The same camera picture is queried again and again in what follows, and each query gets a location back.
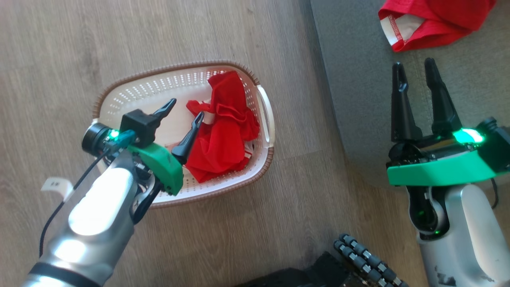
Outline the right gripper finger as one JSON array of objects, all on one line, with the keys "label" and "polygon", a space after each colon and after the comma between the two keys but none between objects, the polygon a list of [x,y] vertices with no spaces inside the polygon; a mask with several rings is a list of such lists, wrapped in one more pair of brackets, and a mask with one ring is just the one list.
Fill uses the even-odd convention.
[{"label": "right gripper finger", "polygon": [[392,142],[417,141],[423,136],[416,126],[408,98],[409,83],[403,64],[397,62],[392,69],[391,140]]},{"label": "right gripper finger", "polygon": [[447,136],[462,128],[462,123],[454,107],[448,89],[443,82],[433,58],[424,61],[426,84],[432,99],[432,133]]}]

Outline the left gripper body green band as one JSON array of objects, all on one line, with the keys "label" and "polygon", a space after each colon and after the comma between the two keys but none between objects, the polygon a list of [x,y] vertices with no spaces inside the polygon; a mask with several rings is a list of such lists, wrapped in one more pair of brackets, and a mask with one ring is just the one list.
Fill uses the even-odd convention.
[{"label": "left gripper body green band", "polygon": [[131,207],[133,223],[138,224],[160,192],[176,196],[181,191],[183,168],[168,149],[154,142],[145,148],[130,145],[127,149],[133,153],[135,163],[142,164],[135,167],[139,190]]}]

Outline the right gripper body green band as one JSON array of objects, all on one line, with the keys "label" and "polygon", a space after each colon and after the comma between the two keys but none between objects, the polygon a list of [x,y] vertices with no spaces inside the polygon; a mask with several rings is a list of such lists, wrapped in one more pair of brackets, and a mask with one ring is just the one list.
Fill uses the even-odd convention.
[{"label": "right gripper body green band", "polygon": [[446,187],[510,173],[494,173],[479,156],[482,143],[483,135],[477,128],[461,128],[447,136],[428,136],[417,142],[397,142],[388,153],[388,181],[396,187]]}]

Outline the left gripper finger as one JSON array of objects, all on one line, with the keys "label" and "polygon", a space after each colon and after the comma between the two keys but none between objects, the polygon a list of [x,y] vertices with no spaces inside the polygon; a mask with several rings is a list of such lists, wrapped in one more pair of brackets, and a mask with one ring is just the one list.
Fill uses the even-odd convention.
[{"label": "left gripper finger", "polygon": [[171,112],[175,104],[177,103],[176,98],[172,98],[169,102],[164,104],[162,107],[160,107],[158,110],[156,110],[154,113],[151,114],[153,117],[153,126],[155,129],[157,129],[161,121],[168,116],[168,114]]},{"label": "left gripper finger", "polygon": [[203,111],[199,112],[199,114],[197,114],[197,116],[193,120],[191,129],[186,134],[186,136],[181,140],[181,142],[178,145],[174,146],[171,149],[171,154],[181,165],[185,165],[190,157],[193,145],[198,136],[198,132],[200,126],[202,125],[204,117],[205,113]]}]

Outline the red garment broad white hem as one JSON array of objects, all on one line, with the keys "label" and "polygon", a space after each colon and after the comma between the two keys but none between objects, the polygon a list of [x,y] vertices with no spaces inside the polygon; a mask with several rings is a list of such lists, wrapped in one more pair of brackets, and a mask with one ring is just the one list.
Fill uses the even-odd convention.
[{"label": "red garment broad white hem", "polygon": [[497,0],[386,0],[378,11],[394,52],[442,47],[481,28]]}]

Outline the white laundry basket brown rim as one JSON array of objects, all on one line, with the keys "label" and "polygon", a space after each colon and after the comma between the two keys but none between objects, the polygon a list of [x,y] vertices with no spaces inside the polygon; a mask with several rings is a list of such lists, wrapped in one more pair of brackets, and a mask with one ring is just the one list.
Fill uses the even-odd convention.
[{"label": "white laundry basket brown rim", "polygon": [[116,81],[95,101],[92,122],[119,128],[124,113],[142,109],[148,113],[172,98],[177,103],[155,133],[155,142],[172,147],[188,132],[193,115],[186,109],[188,100],[207,101],[212,89],[209,78],[235,71],[243,83],[247,106],[260,124],[257,138],[249,143],[252,152],[242,171],[199,183],[184,170],[183,188],[176,196],[161,192],[152,208],[166,208],[220,196],[245,187],[264,176],[275,152],[275,117],[266,91],[253,71],[244,64],[228,60],[175,64],[138,73]]}]

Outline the grey fabric sofa seat cushion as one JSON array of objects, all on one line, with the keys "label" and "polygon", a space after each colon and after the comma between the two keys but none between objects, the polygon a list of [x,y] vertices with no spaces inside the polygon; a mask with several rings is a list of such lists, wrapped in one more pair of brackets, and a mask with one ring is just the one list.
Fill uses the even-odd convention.
[{"label": "grey fabric sofa seat cushion", "polygon": [[395,53],[379,23],[384,0],[312,0],[339,134],[348,161],[375,187],[386,175],[392,66],[403,64],[416,125],[431,133],[424,61],[434,58],[462,124],[488,117],[510,127],[510,0],[497,0],[479,31],[445,47]]}]

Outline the red garment thin white stripes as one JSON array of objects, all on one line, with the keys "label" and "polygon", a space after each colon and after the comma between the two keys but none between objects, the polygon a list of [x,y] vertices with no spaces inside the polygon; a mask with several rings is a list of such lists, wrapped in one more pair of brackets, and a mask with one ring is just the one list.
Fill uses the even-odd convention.
[{"label": "red garment thin white stripes", "polygon": [[243,83],[235,71],[208,80],[211,100],[190,100],[186,108],[204,113],[186,168],[199,183],[241,171],[253,152],[246,147],[260,132],[260,124],[247,106]]}]

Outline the black omni wheel with rollers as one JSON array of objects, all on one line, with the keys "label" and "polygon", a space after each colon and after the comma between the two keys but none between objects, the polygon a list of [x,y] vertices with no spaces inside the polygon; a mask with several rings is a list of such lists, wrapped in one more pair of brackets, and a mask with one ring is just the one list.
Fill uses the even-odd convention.
[{"label": "black omni wheel with rollers", "polygon": [[410,287],[353,236],[340,234],[333,247],[367,287]]}]

